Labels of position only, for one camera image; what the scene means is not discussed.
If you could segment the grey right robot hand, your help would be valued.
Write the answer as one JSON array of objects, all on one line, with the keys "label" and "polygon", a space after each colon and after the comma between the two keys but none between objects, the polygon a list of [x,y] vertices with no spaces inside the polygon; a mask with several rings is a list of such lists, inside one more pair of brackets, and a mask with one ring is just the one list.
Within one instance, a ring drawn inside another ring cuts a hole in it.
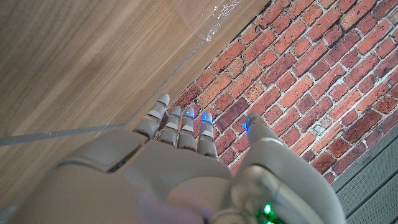
[{"label": "grey right robot hand", "polygon": [[58,162],[10,223],[344,223],[323,176],[257,113],[243,124],[249,150],[236,172],[218,160],[212,116],[194,135],[194,110],[161,125],[162,95],[133,130],[115,129]]}]

